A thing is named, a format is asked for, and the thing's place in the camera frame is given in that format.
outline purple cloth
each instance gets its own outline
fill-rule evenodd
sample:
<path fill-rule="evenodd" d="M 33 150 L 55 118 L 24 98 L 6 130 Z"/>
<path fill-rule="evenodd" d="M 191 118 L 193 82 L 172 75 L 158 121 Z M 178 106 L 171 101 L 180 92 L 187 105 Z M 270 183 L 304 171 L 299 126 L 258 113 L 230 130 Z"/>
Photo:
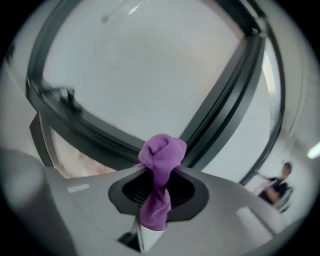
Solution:
<path fill-rule="evenodd" d="M 186 143 L 166 134 L 158 134 L 143 145 L 139 161 L 153 173 L 152 190 L 139 215 L 139 222 L 145 228 L 153 231 L 166 229 L 168 213 L 171 211 L 166 185 L 171 171 L 180 166 L 184 159 L 186 149 Z"/>

